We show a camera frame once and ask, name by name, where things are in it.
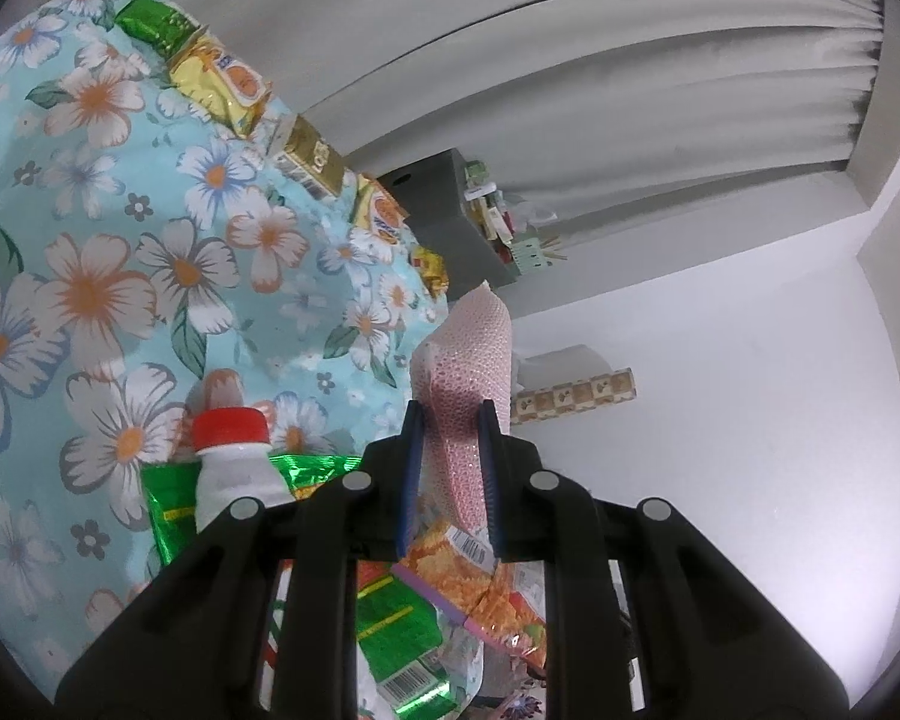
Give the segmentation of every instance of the silver rivet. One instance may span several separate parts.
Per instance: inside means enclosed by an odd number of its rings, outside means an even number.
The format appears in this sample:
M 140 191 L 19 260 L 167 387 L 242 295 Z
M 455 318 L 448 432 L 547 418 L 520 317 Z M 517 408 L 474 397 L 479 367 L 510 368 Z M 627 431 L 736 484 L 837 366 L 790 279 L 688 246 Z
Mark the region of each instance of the silver rivet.
M 256 498 L 238 498 L 230 504 L 230 516 L 234 519 L 250 519 L 260 511 L 260 501 Z
M 536 471 L 530 477 L 530 484 L 537 490 L 555 490 L 560 478 L 553 471 Z
M 655 519 L 657 522 L 664 522 L 669 519 L 673 512 L 674 510 L 670 508 L 670 504 L 659 498 L 650 498 L 643 505 L 644 517 Z
M 366 490 L 372 482 L 367 471 L 350 471 L 343 477 L 343 486 L 348 490 Z

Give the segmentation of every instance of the green snack bag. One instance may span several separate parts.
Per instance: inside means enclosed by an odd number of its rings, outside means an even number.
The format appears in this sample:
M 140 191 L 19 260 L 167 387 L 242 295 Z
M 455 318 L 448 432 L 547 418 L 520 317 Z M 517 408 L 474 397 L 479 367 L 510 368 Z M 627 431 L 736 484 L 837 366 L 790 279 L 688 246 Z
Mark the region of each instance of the green snack bag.
M 378 683 L 443 643 L 433 606 L 386 563 L 358 563 L 356 628 Z
M 158 0 L 130 0 L 117 14 L 114 23 L 130 37 L 153 46 L 167 61 L 199 29 L 188 15 Z
M 459 709 L 446 670 L 433 653 L 408 664 L 377 691 L 394 708 L 400 720 L 439 720 Z
M 338 455 L 274 455 L 271 463 L 295 497 L 303 488 L 329 482 L 360 466 L 361 458 Z M 146 493 L 154 540 L 163 565 L 168 565 L 197 536 L 197 476 L 200 461 L 143 466 L 140 477 Z

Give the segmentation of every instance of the patterned border strip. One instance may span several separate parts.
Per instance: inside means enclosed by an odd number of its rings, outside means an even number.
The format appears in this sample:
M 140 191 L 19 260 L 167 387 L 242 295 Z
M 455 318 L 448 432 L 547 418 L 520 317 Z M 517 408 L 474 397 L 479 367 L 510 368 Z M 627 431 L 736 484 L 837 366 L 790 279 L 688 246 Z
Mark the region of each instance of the patterned border strip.
M 597 406 L 636 398 L 634 372 L 615 370 L 592 379 L 521 392 L 511 400 L 511 425 L 553 419 L 564 413 L 588 412 Z

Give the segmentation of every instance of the floral patterned fabric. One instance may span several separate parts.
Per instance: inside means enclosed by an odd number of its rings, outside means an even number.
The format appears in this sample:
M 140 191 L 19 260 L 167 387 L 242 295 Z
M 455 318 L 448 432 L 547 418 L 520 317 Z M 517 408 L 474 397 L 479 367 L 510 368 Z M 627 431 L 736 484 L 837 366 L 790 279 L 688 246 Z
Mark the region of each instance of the floral patterned fabric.
M 0 636 L 47 695 L 156 570 L 140 467 L 187 459 L 198 410 L 359 453 L 446 314 L 409 233 L 350 226 L 352 175 L 317 201 L 210 122 L 114 28 L 127 1 L 0 38 Z

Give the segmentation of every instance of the red bottle cap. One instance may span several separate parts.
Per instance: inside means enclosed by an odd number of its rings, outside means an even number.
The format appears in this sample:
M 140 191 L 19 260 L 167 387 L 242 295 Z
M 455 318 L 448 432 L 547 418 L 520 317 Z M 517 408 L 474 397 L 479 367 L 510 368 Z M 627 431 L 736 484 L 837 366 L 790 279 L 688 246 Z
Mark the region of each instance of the red bottle cap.
M 194 450 L 199 452 L 228 443 L 269 443 L 269 428 L 261 410 L 234 406 L 198 415 L 192 436 Z

